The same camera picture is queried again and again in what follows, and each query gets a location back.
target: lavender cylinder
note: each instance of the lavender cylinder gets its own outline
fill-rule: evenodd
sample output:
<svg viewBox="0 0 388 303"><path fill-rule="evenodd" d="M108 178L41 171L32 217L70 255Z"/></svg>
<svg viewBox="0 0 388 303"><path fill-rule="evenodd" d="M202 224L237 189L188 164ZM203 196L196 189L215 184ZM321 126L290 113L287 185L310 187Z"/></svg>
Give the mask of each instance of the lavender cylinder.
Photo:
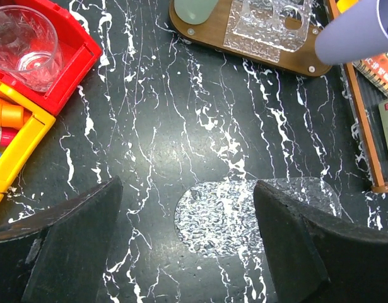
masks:
<svg viewBox="0 0 388 303"><path fill-rule="evenodd" d="M359 0L330 22L315 41L315 53L334 65L388 52L388 0Z"/></svg>

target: textured acrylic panel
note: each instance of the textured acrylic panel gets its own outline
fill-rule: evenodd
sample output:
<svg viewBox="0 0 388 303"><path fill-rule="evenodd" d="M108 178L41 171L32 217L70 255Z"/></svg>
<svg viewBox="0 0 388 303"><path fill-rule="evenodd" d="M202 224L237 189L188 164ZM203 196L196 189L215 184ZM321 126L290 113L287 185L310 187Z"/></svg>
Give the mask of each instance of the textured acrylic panel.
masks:
<svg viewBox="0 0 388 303"><path fill-rule="evenodd" d="M301 202L341 216L337 194L318 178L264 181ZM190 252L204 257L262 252L253 202L256 182L205 182L184 193L176 207L174 223L179 239Z"/></svg>
<svg viewBox="0 0 388 303"><path fill-rule="evenodd" d="M242 0L234 34L295 52L305 43L313 0ZM287 17L301 20L299 29L285 27Z"/></svg>
<svg viewBox="0 0 388 303"><path fill-rule="evenodd" d="M281 50L267 44L255 42L254 39L237 35L234 33L237 22L240 20L243 2L233 0L230 8L229 20L227 23L224 47L228 47L233 51L240 51L244 54L259 56L264 60L271 62L279 62Z"/></svg>

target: drinking glass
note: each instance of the drinking glass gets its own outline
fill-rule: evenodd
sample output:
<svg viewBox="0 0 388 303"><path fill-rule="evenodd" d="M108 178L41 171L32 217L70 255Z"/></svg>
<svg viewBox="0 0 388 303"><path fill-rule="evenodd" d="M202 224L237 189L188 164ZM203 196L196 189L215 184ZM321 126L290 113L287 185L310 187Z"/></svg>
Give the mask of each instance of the drinking glass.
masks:
<svg viewBox="0 0 388 303"><path fill-rule="evenodd" d="M19 5L0 7L0 70L37 92L46 92L63 68L52 23Z"/></svg>
<svg viewBox="0 0 388 303"><path fill-rule="evenodd" d="M219 0L174 0L177 16L188 24L204 23L210 16Z"/></svg>

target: orange book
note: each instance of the orange book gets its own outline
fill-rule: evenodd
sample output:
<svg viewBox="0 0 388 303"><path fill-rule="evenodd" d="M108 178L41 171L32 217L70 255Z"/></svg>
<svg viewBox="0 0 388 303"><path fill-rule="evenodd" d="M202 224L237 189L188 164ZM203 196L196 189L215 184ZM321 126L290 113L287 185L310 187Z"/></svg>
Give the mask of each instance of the orange book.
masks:
<svg viewBox="0 0 388 303"><path fill-rule="evenodd" d="M355 61L353 65L388 97L388 52Z"/></svg>

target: marble surface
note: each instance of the marble surface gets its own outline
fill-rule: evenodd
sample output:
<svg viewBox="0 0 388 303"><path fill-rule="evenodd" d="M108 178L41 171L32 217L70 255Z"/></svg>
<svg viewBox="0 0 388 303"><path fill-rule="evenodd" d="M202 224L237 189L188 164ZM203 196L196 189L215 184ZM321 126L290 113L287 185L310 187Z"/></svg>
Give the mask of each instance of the marble surface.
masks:
<svg viewBox="0 0 388 303"><path fill-rule="evenodd" d="M187 45L167 0L57 3L104 55L0 204L0 224L119 175L97 302L276 302L265 255L205 258L179 240L177 202L203 182L320 178L343 219L388 231L388 194L369 191L339 67L302 78ZM317 1L312 21L326 24L325 13Z"/></svg>

